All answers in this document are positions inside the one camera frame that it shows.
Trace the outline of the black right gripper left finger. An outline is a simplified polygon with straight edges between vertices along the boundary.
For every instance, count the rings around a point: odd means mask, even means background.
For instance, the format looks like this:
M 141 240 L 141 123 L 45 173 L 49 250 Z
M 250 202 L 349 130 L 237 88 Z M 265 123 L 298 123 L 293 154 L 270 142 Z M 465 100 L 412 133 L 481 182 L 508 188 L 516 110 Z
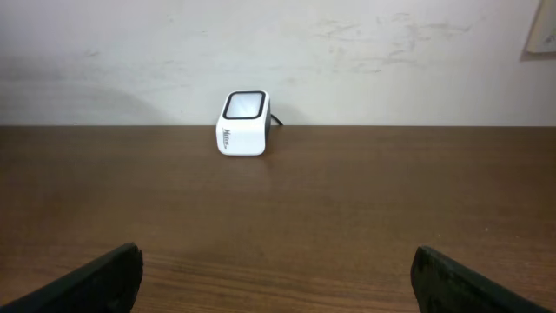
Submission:
M 1 307 L 1 313 L 127 313 L 142 281 L 142 252 L 124 245 Z

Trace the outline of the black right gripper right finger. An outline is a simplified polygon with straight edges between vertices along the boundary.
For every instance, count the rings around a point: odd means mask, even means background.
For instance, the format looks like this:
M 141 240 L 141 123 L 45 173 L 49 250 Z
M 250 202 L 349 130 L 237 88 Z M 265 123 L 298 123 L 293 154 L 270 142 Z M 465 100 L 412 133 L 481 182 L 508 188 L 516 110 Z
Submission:
M 410 278 L 422 313 L 550 313 L 428 246 L 417 248 Z

